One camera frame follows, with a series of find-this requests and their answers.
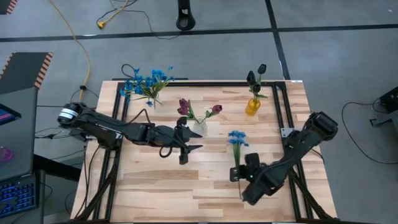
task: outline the striped warning tape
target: striped warning tape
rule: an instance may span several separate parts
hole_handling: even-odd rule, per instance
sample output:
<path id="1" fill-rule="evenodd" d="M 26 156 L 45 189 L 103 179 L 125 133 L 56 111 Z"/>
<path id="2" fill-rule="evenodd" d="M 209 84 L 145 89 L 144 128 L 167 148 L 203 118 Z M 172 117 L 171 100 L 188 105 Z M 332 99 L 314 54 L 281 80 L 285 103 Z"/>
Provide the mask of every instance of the striped warning tape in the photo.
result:
<path id="1" fill-rule="evenodd" d="M 37 76 L 36 82 L 35 82 L 35 86 L 37 87 L 37 89 L 40 89 L 40 86 L 43 83 L 44 76 L 45 76 L 45 73 L 47 72 L 47 70 L 49 69 L 52 56 L 53 56 L 53 53 L 49 52 L 44 58 L 42 68 L 40 69 L 39 75 Z"/>
<path id="2" fill-rule="evenodd" d="M 17 0 L 11 0 L 10 5 L 8 5 L 6 14 L 10 15 L 13 12 L 16 5 L 17 5 Z"/>
<path id="3" fill-rule="evenodd" d="M 2 70 L 1 70 L 1 72 L 0 72 L 0 79 L 1 79 L 1 77 L 2 77 L 2 75 L 3 75 L 3 73 L 4 73 L 4 71 L 6 71 L 7 65 L 8 65 L 8 63 L 10 63 L 11 57 L 12 57 L 13 55 L 14 55 L 14 53 L 11 54 L 11 56 L 10 56 L 10 57 L 8 58 L 8 60 L 7 60 L 6 65 L 4 66 L 4 68 L 2 68 Z"/>

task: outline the blue backlit keyboard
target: blue backlit keyboard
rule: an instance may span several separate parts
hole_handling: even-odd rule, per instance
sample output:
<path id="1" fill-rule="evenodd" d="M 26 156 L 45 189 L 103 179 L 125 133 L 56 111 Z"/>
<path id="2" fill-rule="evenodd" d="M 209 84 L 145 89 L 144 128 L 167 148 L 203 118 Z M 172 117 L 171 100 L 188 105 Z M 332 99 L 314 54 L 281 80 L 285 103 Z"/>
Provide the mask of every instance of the blue backlit keyboard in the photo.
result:
<path id="1" fill-rule="evenodd" d="M 39 188 L 34 174 L 0 182 L 0 218 L 37 208 Z"/>

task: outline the gray floor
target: gray floor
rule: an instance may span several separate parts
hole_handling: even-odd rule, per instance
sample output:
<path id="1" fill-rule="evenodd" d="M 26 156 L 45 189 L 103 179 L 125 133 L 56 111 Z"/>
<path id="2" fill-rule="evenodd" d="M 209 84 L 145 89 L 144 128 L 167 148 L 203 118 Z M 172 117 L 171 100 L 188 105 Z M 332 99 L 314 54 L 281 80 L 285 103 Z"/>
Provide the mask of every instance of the gray floor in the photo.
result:
<path id="1" fill-rule="evenodd" d="M 79 35 L 148 32 L 142 14 L 122 12 L 104 30 L 95 20 L 111 9 L 107 0 L 54 0 Z M 139 1 L 131 9 L 145 10 L 154 31 L 176 31 L 174 0 Z M 355 26 L 398 24 L 394 0 L 272 0 L 278 27 Z M 192 0 L 195 30 L 270 28 L 263 0 Z M 10 16 L 0 16 L 0 38 L 70 35 L 48 1 L 19 0 Z M 280 33 L 291 79 L 303 80 L 310 107 L 324 111 L 340 124 L 331 142 L 322 145 L 327 175 L 338 216 L 342 220 L 396 223 L 398 214 L 398 165 L 377 164 L 364 157 L 341 123 L 341 108 L 348 101 L 372 103 L 397 86 L 398 30 L 344 30 Z M 266 78 L 283 79 L 271 33 L 191 35 L 173 40 L 154 37 L 84 40 L 91 58 L 88 87 L 99 93 L 101 82 L 123 77 L 120 67 L 131 63 L 142 73 L 174 65 L 176 77 L 189 79 L 242 79 L 260 63 L 268 64 Z M 0 64 L 12 52 L 54 53 L 39 105 L 63 105 L 81 85 L 86 74 L 83 52 L 74 41 L 0 42 Z M 93 95 L 84 102 L 95 105 Z M 39 108 L 37 130 L 56 127 L 59 108 Z M 388 124 L 372 128 L 376 117 L 370 106 L 349 106 L 346 124 L 358 144 L 380 161 L 398 161 L 397 132 Z M 54 158 L 83 149 L 72 138 L 35 143 L 35 152 Z M 81 161 L 81 154 L 59 159 Z M 46 203 L 46 223 L 66 220 L 66 194 L 76 183 L 47 177 L 54 194 Z M 74 194 L 68 199 L 72 206 Z"/>

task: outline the yellow cup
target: yellow cup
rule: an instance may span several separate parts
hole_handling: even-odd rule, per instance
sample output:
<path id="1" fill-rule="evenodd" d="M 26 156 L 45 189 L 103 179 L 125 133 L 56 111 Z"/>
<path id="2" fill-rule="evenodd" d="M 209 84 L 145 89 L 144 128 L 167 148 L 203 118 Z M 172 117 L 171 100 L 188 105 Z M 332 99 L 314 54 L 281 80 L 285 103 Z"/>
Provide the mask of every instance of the yellow cup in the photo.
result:
<path id="1" fill-rule="evenodd" d="M 261 106 L 260 100 L 254 101 L 254 99 L 249 100 L 248 105 L 246 107 L 246 114 L 250 116 L 254 116 L 257 113 Z"/>

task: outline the wooden tabletop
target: wooden tabletop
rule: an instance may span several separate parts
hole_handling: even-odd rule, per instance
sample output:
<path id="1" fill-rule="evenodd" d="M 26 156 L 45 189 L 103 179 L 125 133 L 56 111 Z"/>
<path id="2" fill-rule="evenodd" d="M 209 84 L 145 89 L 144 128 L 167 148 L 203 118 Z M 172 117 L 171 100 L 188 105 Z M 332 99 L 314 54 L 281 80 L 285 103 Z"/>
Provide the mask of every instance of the wooden tabletop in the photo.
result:
<path id="1" fill-rule="evenodd" d="M 97 112 L 111 116 L 117 84 L 103 82 Z M 303 83 L 288 81 L 286 85 L 295 127 L 301 129 L 310 114 Z M 160 92 L 163 106 L 157 106 L 156 110 L 149 108 L 145 100 L 131 101 L 127 120 L 132 119 L 141 109 L 147 108 L 151 122 L 170 127 L 174 127 L 180 117 L 177 108 L 181 98 L 191 99 L 195 114 L 205 114 L 206 110 L 211 110 L 216 104 L 223 105 L 223 111 L 206 121 L 208 130 L 203 138 L 191 139 L 188 143 L 204 146 L 193 151 L 189 155 L 189 163 L 183 166 L 178 163 L 179 149 L 174 149 L 170 157 L 163 159 L 159 157 L 157 148 L 137 146 L 124 140 L 111 221 L 294 221 L 288 180 L 277 193 L 271 197 L 263 196 L 255 206 L 242 202 L 239 199 L 238 183 L 229 181 L 229 168 L 234 166 L 234 157 L 232 146 L 227 141 L 228 133 L 232 130 L 244 131 L 248 136 L 247 142 L 250 146 L 243 146 L 241 149 L 242 164 L 244 155 L 252 152 L 259 153 L 260 160 L 266 163 L 279 160 L 283 156 L 272 90 L 270 87 L 262 87 L 261 94 L 269 98 L 261 100 L 261 108 L 255 116 L 248 116 L 244 112 L 252 97 L 248 87 L 166 87 Z M 287 126 L 283 105 L 282 112 Z M 145 122 L 146 119 L 140 116 L 136 121 Z M 188 125 L 192 127 L 193 122 L 189 121 Z M 88 144 L 87 164 L 97 147 L 96 141 Z M 89 199 L 98 189 L 103 157 L 104 150 L 100 149 L 93 161 Z M 309 191 L 325 211 L 335 217 L 335 207 L 322 160 L 314 152 L 309 152 L 302 161 Z M 240 180 L 240 184 L 243 191 L 248 182 Z M 85 174 L 81 172 L 72 218 L 81 207 L 85 191 Z M 299 189 L 297 192 L 304 217 L 303 198 Z M 106 192 L 103 197 L 100 217 L 104 217 L 107 195 Z"/>

